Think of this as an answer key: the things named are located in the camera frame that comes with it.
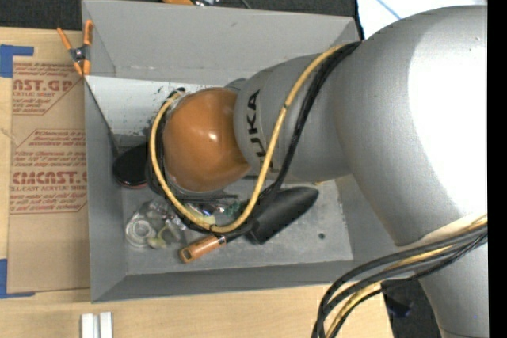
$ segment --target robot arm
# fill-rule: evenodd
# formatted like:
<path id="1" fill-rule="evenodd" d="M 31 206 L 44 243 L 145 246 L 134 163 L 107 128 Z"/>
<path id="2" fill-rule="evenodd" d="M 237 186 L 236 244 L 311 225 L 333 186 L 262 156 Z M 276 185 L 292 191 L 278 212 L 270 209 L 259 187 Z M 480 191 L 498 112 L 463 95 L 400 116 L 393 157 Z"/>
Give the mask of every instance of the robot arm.
<path id="1" fill-rule="evenodd" d="M 315 99 L 287 181 L 353 174 L 400 249 L 484 215 L 486 14 L 484 6 L 423 13 L 344 57 Z M 232 177 L 224 179 L 243 176 L 245 163 L 261 171 L 284 98 L 315 58 L 235 83 L 234 110 L 222 107 L 242 159 L 232 158 L 238 167 L 228 167 Z M 283 165 L 302 103 L 297 97 L 286 111 L 267 177 Z M 443 338 L 489 336 L 487 253 L 482 245 L 421 281 Z"/>

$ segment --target orange part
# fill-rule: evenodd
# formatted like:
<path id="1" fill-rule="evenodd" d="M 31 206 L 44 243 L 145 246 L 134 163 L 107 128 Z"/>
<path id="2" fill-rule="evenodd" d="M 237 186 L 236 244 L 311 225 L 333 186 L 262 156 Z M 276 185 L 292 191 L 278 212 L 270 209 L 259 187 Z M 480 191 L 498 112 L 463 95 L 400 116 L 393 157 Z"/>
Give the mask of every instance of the orange part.
<path id="1" fill-rule="evenodd" d="M 234 136 L 236 93 L 209 88 L 183 97 L 162 136 L 166 173 L 192 192 L 220 190 L 249 171 Z"/>
<path id="2" fill-rule="evenodd" d="M 218 238 L 215 235 L 210 235 L 181 249 L 180 259 L 187 264 L 225 244 L 225 237 Z"/>
<path id="3" fill-rule="evenodd" d="M 60 39 L 62 40 L 63 45 L 69 51 L 72 48 L 72 46 L 71 46 L 71 42 L 69 41 L 68 37 L 65 35 L 65 32 L 63 32 L 63 30 L 60 27 L 58 27 L 56 29 L 56 32 L 60 35 Z"/>
<path id="4" fill-rule="evenodd" d="M 85 34 L 83 36 L 83 43 L 85 45 L 91 45 L 93 42 L 93 22 L 91 20 L 86 20 L 85 23 Z"/>

